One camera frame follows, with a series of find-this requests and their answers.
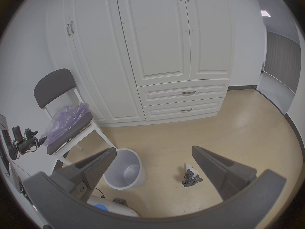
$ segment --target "ceiling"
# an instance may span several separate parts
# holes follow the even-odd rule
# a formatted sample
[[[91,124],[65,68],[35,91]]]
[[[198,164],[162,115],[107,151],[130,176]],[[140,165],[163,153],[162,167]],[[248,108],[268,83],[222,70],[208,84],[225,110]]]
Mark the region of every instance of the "ceiling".
[[[290,10],[282,0],[258,0],[261,10],[271,17],[263,17],[267,31],[274,32],[299,44],[299,36]]]

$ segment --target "purple plastic bag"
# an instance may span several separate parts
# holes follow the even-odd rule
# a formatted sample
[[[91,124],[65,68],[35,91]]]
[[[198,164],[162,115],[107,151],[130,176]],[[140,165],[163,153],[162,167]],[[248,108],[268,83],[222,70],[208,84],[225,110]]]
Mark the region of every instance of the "purple plastic bag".
[[[43,143],[48,146],[61,137],[71,126],[78,122],[86,113],[89,112],[89,105],[81,103],[78,106],[65,106],[58,111],[52,118],[50,124],[40,138],[47,136]]]

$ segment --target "floor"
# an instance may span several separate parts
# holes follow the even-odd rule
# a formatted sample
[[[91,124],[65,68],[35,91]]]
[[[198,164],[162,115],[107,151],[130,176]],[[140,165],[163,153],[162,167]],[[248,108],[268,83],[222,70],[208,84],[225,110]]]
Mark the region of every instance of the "floor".
[[[261,73],[257,89],[269,98],[285,114],[294,98],[294,93],[278,79],[266,72]]]
[[[287,183],[268,215],[264,228],[288,199],[300,174],[303,158],[298,140],[283,115],[255,90],[228,91],[218,115],[198,120],[131,127],[103,128],[117,148],[138,153],[147,170],[143,186],[114,190],[103,178],[97,185],[107,200],[123,198],[143,217],[170,217],[200,211],[222,202],[221,197],[192,158],[192,145],[257,169],[271,169]],[[67,156],[79,161],[107,148],[92,132]],[[199,171],[203,182],[184,188],[185,163]]]

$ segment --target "white chair frame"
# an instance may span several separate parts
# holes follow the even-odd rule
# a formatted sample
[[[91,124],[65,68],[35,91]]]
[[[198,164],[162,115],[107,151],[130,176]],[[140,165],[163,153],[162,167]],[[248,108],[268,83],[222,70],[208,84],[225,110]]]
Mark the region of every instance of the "white chair frame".
[[[84,101],[82,100],[81,96],[79,95],[78,91],[76,88],[73,89],[74,93],[76,94],[78,100],[83,103]],[[46,115],[48,116],[48,118],[51,120],[52,119],[52,115],[49,113],[49,111],[47,110],[46,107],[43,108],[44,112],[46,113]],[[69,160],[67,160],[66,158],[63,157],[63,155],[68,152],[72,147],[77,147],[79,150],[83,150],[81,146],[79,146],[79,142],[84,139],[87,135],[89,135],[91,132],[96,131],[102,139],[105,140],[106,143],[108,143],[108,145],[110,147],[115,147],[110,140],[104,135],[102,129],[98,126],[98,124],[96,123],[96,121],[94,120],[94,118],[90,121],[89,126],[82,130],[77,136],[75,136],[73,139],[71,139],[69,142],[67,140],[67,142],[65,144],[63,144],[55,153],[53,153],[52,155],[54,155],[58,160],[60,160],[61,162],[63,162],[66,165],[70,165],[72,164],[72,162],[70,162]]]

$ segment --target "gray tile floor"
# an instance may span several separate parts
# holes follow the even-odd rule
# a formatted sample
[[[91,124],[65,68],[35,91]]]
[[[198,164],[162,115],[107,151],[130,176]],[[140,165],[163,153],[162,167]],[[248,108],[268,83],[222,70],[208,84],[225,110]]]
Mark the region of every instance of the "gray tile floor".
[[[294,98],[294,93],[273,76],[263,72],[257,86],[262,94],[270,99],[285,114]]]

